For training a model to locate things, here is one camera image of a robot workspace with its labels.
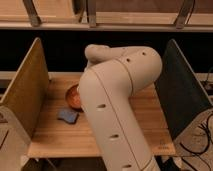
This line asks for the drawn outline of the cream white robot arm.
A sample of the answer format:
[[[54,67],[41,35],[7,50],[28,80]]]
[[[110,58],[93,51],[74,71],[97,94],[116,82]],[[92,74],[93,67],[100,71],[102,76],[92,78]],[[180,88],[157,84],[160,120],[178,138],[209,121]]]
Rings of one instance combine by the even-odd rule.
[[[89,45],[78,92],[107,171],[160,171],[129,97],[154,83],[161,57],[147,46]]]

